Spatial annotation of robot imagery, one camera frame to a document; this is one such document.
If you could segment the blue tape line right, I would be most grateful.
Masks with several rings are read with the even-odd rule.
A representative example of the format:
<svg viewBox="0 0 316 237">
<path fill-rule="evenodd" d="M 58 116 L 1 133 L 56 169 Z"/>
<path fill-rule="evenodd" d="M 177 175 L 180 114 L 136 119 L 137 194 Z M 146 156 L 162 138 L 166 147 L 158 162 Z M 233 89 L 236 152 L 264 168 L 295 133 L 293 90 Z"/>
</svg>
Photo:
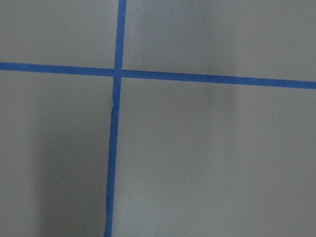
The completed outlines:
<svg viewBox="0 0 316 237">
<path fill-rule="evenodd" d="M 114 190 L 115 190 L 115 175 L 116 175 L 116 158 L 117 158 L 125 16 L 126 16 L 126 1 L 120 0 L 118 2 L 114 78 L 113 78 L 113 90 L 112 90 L 113 104 L 112 104 L 112 109 L 111 109 L 111 123 L 110 123 L 110 136 L 109 136 L 109 157 L 108 157 L 108 172 L 107 172 L 107 186 L 106 186 L 106 202 L 105 202 L 106 222 L 105 222 L 105 230 L 103 234 L 103 236 L 105 237 L 110 237 L 112 235 L 112 225 L 113 225 Z"/>
</svg>

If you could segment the blue tape line right crosswise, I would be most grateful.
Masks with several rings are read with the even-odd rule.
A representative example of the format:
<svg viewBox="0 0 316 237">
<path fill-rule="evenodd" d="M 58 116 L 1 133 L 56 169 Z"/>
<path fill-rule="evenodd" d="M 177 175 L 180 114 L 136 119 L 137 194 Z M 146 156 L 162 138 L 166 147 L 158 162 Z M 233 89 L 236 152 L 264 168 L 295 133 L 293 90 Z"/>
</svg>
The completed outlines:
<svg viewBox="0 0 316 237">
<path fill-rule="evenodd" d="M 22 72 L 105 76 L 105 77 L 113 77 L 115 75 L 114 69 L 8 63 L 8 62 L 1 62 L 0 69 L 4 71 L 22 71 Z M 301 80 L 182 74 L 182 73 L 152 72 L 152 71 L 138 71 L 138 70 L 122 70 L 120 74 L 123 78 L 133 78 L 133 79 L 160 79 L 160 80 L 173 80 L 173 81 L 270 86 L 270 87 L 298 88 L 298 89 L 315 89 L 316 88 L 316 83 L 314 81 L 301 81 Z"/>
</svg>

